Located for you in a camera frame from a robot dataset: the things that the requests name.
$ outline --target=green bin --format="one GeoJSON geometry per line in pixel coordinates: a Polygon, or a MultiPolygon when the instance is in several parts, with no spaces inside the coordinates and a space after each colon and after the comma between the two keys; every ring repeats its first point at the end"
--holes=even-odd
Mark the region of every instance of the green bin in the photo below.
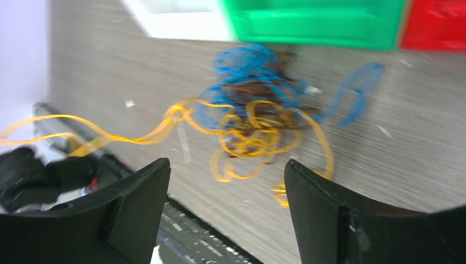
{"type": "Polygon", "coordinates": [[[392,50],[404,0],[224,0],[243,42],[392,50]]]}

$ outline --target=blue string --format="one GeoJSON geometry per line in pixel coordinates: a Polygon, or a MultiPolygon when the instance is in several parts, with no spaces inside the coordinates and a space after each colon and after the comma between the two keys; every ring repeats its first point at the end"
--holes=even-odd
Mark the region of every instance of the blue string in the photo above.
{"type": "MultiPolygon", "coordinates": [[[[285,79],[278,76],[276,68],[267,68],[267,65],[279,64],[277,54],[271,49],[258,44],[251,44],[246,47],[235,47],[226,51],[222,51],[217,55],[213,62],[215,75],[220,80],[216,84],[204,90],[199,96],[201,99],[213,104],[228,104],[236,108],[235,114],[240,117],[247,115],[243,107],[235,103],[233,94],[224,89],[225,84],[244,84],[251,81],[261,81],[260,85],[266,84],[267,87],[283,102],[281,105],[284,108],[300,108],[303,97],[306,95],[306,87],[308,84],[302,79],[298,79],[298,87],[288,83],[285,79]],[[288,96],[282,88],[275,85],[273,82],[279,82],[282,88],[289,89],[293,92],[293,96],[288,96]]],[[[356,121],[364,112],[366,100],[370,91],[375,87],[376,83],[382,77],[385,67],[379,63],[368,63],[358,68],[353,74],[348,76],[337,89],[328,110],[322,115],[313,117],[314,120],[322,121],[336,115],[337,111],[346,94],[349,91],[358,93],[352,110],[345,119],[338,123],[340,128],[348,127],[356,121]]],[[[252,96],[253,100],[274,100],[275,98],[252,96]]],[[[230,108],[217,108],[218,113],[212,115],[209,113],[210,107],[200,103],[196,104],[194,115],[200,126],[206,129],[218,128],[218,120],[226,114],[230,108]]]]}
{"type": "Polygon", "coordinates": [[[385,67],[375,62],[367,63],[359,67],[340,84],[340,87],[337,89],[328,110],[325,111],[324,114],[312,118],[316,121],[330,119],[336,115],[337,111],[340,109],[341,103],[346,97],[348,91],[354,91],[358,93],[358,96],[356,97],[353,108],[346,116],[346,118],[338,123],[340,128],[348,127],[364,112],[367,97],[369,96],[370,91],[375,87],[379,79],[384,74],[384,71],[385,67]],[[356,86],[358,81],[362,79],[363,82],[359,86],[356,86]]]}
{"type": "MultiPolygon", "coordinates": [[[[246,111],[239,107],[233,100],[233,95],[223,89],[225,84],[243,84],[259,80],[261,85],[266,84],[270,90],[276,94],[277,98],[283,102],[285,108],[300,108],[302,97],[305,95],[307,83],[304,80],[298,80],[299,88],[289,84],[285,79],[278,76],[278,70],[267,68],[267,65],[279,64],[279,58],[275,52],[262,45],[252,44],[246,47],[235,47],[222,51],[217,55],[213,62],[213,68],[219,82],[204,90],[199,96],[201,99],[214,104],[229,104],[236,107],[238,116],[245,117],[246,111]],[[282,87],[288,88],[294,92],[293,98],[288,95],[273,82],[280,82],[282,87]]],[[[274,98],[254,96],[254,100],[271,100],[274,98]]],[[[206,129],[215,129],[218,127],[218,119],[228,111],[228,108],[222,108],[218,117],[208,113],[209,108],[196,104],[194,115],[199,124],[206,129]]]]}

